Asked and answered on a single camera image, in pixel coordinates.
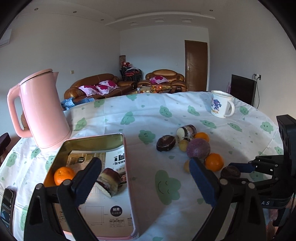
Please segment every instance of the kettle spout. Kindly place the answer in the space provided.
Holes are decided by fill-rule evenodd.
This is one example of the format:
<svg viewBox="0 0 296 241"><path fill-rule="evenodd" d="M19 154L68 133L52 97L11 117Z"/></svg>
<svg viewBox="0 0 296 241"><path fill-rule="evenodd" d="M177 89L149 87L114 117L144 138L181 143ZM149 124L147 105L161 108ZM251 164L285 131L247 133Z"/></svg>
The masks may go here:
<svg viewBox="0 0 296 241"><path fill-rule="evenodd" d="M58 74L59 74L59 72L53 72L52 73L53 74L53 80L54 80L54 82L56 83L57 82L57 76L58 76Z"/></svg>

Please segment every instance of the ceiling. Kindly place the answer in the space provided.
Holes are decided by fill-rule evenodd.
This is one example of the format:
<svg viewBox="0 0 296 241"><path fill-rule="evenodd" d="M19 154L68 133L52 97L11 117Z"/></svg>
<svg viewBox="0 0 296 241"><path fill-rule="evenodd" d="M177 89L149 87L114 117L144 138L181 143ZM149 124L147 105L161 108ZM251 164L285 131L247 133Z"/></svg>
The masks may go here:
<svg viewBox="0 0 296 241"><path fill-rule="evenodd" d="M226 0L33 0L20 15L72 15L118 30L164 24L206 27L209 21L215 19L225 2Z"/></svg>

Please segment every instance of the tablecloth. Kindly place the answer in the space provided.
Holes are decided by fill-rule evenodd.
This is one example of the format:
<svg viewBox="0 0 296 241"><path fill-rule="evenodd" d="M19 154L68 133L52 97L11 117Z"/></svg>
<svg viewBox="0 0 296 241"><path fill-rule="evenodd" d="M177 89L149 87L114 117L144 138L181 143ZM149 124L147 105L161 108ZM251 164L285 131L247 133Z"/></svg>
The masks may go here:
<svg viewBox="0 0 296 241"><path fill-rule="evenodd" d="M265 114L235 99L234 115L217 118L210 113L210 100L208 92L143 93L102 99L65 111L72 138L118 132L125 135L139 240L189 241L211 210L191 175L183 170L186 153L178 147L168 152L156 150L161 136L175 135L177 128L192 124L198 132L209 135L211 152L222 155L225 165L247 162L257 155L283 154L278 127ZM23 240L33 189L43 182L57 152L41 151L32 138L21 139L0 167L0 198L6 187L17 190L14 236L19 241ZM247 176L254 181L267 178L255 172ZM155 182L159 178L170 180L170 195L157 192Z"/></svg>

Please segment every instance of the wooden door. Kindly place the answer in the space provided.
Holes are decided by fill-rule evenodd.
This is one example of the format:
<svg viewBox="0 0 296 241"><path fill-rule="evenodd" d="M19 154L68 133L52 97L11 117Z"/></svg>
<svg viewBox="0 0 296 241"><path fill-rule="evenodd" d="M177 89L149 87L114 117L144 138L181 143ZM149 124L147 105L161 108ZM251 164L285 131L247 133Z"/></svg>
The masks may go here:
<svg viewBox="0 0 296 241"><path fill-rule="evenodd" d="M185 40L185 81L188 91L207 89L207 43Z"/></svg>

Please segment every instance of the throw pillow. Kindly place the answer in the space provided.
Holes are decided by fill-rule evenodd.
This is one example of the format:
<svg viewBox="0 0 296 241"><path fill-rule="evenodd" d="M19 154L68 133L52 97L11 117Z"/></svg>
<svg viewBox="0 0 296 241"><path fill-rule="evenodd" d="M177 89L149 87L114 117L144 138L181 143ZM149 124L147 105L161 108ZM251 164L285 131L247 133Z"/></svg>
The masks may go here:
<svg viewBox="0 0 296 241"><path fill-rule="evenodd" d="M80 86L78 89L82 90L86 94L86 96L100 95L98 89L93 85L83 85Z"/></svg>
<svg viewBox="0 0 296 241"><path fill-rule="evenodd" d="M153 78L151 78L150 82L152 84L160 84L160 83L169 82L169 81L166 78L164 78L163 76L157 75L157 76L154 76Z"/></svg>
<svg viewBox="0 0 296 241"><path fill-rule="evenodd" d="M112 91L111 87L106 85L96 85L96 88L100 92L100 95L106 95Z"/></svg>
<svg viewBox="0 0 296 241"><path fill-rule="evenodd" d="M112 90L115 90L117 88L119 88L119 86L117 84L115 84L114 81L112 80L105 80L105 81L102 81L99 83L99 85L105 85L105 86L108 86L110 87Z"/></svg>

